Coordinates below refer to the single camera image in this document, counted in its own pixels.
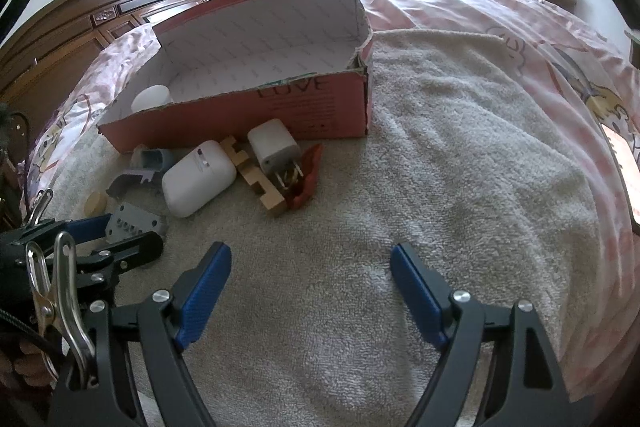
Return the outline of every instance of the red cloth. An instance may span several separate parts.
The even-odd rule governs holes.
[[[318,185],[318,170],[320,168],[322,149],[324,149],[323,145],[318,143],[302,153],[300,168],[305,177],[294,185],[289,195],[285,196],[287,206],[291,210],[298,210],[314,195]]]

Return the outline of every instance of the white towel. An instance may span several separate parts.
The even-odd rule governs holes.
[[[390,275],[400,241],[484,303],[533,301],[556,351],[589,312],[593,198],[552,122],[512,80],[504,42],[434,30],[374,38],[369,136],[325,143],[305,208],[273,219],[239,179],[193,217],[169,217],[161,260],[122,277],[118,302],[142,301],[212,241],[232,248],[225,290],[184,354],[219,427],[404,425],[437,355]],[[123,162],[88,132],[60,169],[51,214],[80,217]],[[166,213],[149,189],[126,200]],[[133,358],[150,395],[139,349]],[[470,421],[481,391],[474,385]]]

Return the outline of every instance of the red cardboard box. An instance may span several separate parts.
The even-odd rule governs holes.
[[[371,29],[359,0],[211,0],[154,27],[161,49],[98,123],[119,152],[196,146],[280,118],[296,139],[361,137]],[[132,114],[143,89],[174,103]]]

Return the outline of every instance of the metal screw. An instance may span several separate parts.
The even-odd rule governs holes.
[[[521,299],[518,301],[518,308],[520,311],[529,313],[533,311],[533,304],[531,301],[527,301],[527,299]]]
[[[154,302],[165,302],[169,300],[169,297],[170,294],[167,290],[158,290],[154,292],[151,298],[154,300]]]
[[[94,301],[89,306],[89,309],[94,313],[101,312],[105,307],[104,301]]]
[[[469,302],[471,300],[471,293],[466,290],[456,290],[453,292],[453,299],[456,302]]]

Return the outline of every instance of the silver clip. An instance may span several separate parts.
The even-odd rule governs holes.
[[[38,331],[45,336],[49,327],[56,328],[69,344],[76,363],[80,387],[89,381],[90,365],[95,359],[95,346],[89,338],[78,303],[76,290],[76,244],[68,232],[60,232],[53,246],[53,280],[49,280],[47,264],[40,247],[30,241],[26,246],[27,272],[38,320]],[[49,374],[58,379],[48,355],[42,354]]]
[[[47,190],[40,190],[36,196],[36,200],[33,203],[31,214],[27,217],[27,227],[35,227],[42,219],[42,214],[47,210],[49,203],[53,198],[53,190],[47,188]]]

